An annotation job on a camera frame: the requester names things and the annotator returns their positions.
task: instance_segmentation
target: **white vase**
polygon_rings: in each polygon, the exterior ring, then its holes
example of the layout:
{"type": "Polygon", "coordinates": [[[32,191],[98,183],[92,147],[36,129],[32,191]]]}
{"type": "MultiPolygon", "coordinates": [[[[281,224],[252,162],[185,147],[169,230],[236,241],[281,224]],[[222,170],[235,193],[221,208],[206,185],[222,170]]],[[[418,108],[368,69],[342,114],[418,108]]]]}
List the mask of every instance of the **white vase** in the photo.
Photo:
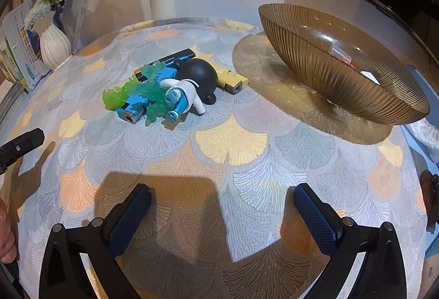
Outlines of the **white vase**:
{"type": "Polygon", "coordinates": [[[46,66],[55,70],[72,55],[69,38],[53,23],[40,37],[41,56],[46,66]]]}

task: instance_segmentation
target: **tablecloth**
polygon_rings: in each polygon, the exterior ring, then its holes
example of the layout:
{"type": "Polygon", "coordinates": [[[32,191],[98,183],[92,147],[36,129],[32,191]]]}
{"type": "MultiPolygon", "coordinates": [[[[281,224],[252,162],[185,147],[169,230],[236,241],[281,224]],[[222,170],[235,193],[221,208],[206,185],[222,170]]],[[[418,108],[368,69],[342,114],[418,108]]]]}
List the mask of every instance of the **tablecloth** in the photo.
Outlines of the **tablecloth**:
{"type": "Polygon", "coordinates": [[[36,127],[43,146],[10,167],[3,185],[32,298],[52,226],[104,217],[137,183],[152,189],[153,204],[118,263],[142,298],[301,297],[328,261],[289,197],[302,182],[340,216],[391,221],[408,298],[417,297],[427,217],[400,127],[360,119],[299,84],[257,27],[181,18],[111,33],[54,71],[10,138],[36,127]],[[105,109],[103,90],[185,48],[245,75],[249,87],[217,89],[203,116],[175,126],[133,125],[105,109]]]}

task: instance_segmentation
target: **metal screw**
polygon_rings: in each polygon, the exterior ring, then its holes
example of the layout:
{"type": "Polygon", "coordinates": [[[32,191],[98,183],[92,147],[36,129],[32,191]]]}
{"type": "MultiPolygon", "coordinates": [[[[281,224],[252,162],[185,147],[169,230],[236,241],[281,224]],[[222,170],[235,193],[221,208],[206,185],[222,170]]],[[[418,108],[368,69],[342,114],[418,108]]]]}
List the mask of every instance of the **metal screw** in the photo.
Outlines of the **metal screw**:
{"type": "Polygon", "coordinates": [[[95,219],[93,219],[93,221],[91,222],[91,225],[93,227],[99,227],[100,225],[102,225],[104,223],[104,220],[100,217],[96,217],[95,219]]]}
{"type": "Polygon", "coordinates": [[[353,226],[355,221],[351,217],[343,217],[343,223],[346,226],[353,226]]]}
{"type": "Polygon", "coordinates": [[[52,231],[54,231],[54,232],[59,232],[61,230],[62,230],[61,224],[56,224],[55,226],[52,227],[52,231]]]}
{"type": "Polygon", "coordinates": [[[393,231],[394,227],[390,222],[384,222],[384,228],[389,231],[393,231]]]}

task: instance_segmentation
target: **human hand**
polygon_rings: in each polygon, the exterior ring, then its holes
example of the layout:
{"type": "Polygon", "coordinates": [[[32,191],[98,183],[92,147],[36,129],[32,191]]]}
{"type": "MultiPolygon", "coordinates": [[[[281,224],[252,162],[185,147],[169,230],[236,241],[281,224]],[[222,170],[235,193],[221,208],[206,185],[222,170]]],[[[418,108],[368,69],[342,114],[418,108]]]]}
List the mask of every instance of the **human hand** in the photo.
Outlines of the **human hand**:
{"type": "Polygon", "coordinates": [[[0,260],[3,263],[11,263],[16,257],[15,236],[7,217],[6,205],[0,198],[0,260]]]}

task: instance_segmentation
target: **yellow lighter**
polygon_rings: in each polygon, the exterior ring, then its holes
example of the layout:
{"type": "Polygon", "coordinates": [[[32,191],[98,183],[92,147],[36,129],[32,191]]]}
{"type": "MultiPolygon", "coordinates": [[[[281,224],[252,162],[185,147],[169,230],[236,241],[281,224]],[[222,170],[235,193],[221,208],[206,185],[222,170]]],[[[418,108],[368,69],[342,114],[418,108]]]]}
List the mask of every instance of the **yellow lighter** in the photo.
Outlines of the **yellow lighter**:
{"type": "Polygon", "coordinates": [[[249,79],[234,73],[232,70],[228,70],[225,67],[219,66],[214,62],[206,60],[210,65],[213,66],[216,73],[218,74],[218,86],[222,89],[235,95],[242,89],[246,88],[249,84],[249,79]]]}

